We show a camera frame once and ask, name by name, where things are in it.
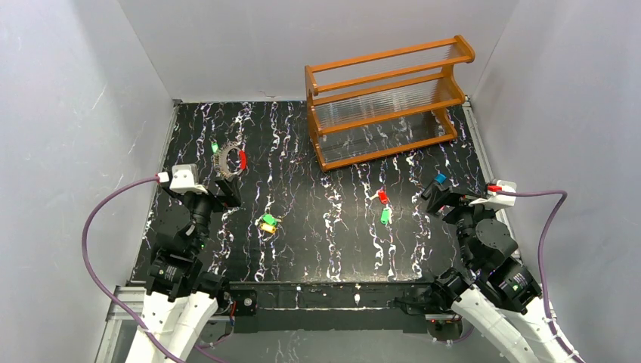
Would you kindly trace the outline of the metal keyring with red handle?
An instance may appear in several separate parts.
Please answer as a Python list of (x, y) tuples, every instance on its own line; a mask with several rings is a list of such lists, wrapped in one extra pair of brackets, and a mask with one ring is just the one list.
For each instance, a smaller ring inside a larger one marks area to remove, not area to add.
[(219, 144), (219, 150), (213, 153), (213, 166), (224, 178), (240, 176), (247, 170), (247, 157), (242, 145), (237, 142)]

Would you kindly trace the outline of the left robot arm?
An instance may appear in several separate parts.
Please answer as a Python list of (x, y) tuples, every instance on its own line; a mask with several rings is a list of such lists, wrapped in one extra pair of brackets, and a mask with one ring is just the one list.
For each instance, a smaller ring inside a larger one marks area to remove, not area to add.
[(138, 327), (127, 362), (185, 361), (228, 291), (228, 280), (204, 271), (199, 258), (211, 215), (241, 204), (238, 177), (217, 178), (220, 194), (198, 183), (186, 167), (157, 174), (160, 187), (189, 212), (174, 237), (158, 242), (145, 281)]

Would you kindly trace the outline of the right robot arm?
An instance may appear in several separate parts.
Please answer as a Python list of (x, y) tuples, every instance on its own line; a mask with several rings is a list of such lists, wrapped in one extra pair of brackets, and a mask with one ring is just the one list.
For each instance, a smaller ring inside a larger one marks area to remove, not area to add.
[(486, 185), (485, 194), (473, 195), (455, 191), (445, 179), (437, 175), (421, 197), (430, 215), (450, 207), (442, 219), (455, 226), (463, 265), (472, 276), (454, 268), (442, 273), (423, 293), (427, 306), (466, 319), (510, 362), (581, 362), (553, 314), (543, 263), (538, 263), (540, 277), (535, 278), (514, 257), (519, 246), (496, 217), (519, 197), (559, 195), (537, 245), (537, 257), (542, 259), (547, 232), (566, 191), (518, 192), (515, 183), (495, 180)]

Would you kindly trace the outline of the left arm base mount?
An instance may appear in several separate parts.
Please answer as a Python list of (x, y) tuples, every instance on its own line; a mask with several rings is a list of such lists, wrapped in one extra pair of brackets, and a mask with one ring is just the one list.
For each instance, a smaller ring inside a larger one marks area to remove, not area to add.
[(229, 290), (219, 297), (218, 309), (214, 315), (243, 317), (256, 314), (258, 294), (255, 290)]

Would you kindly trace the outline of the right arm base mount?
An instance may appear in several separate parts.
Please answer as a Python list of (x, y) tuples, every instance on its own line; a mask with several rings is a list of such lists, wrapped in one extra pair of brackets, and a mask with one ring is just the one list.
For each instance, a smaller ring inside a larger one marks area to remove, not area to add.
[(394, 298), (393, 306), (407, 315), (425, 318), (428, 333), (438, 342), (454, 341), (463, 336), (463, 320), (449, 308), (409, 297)]

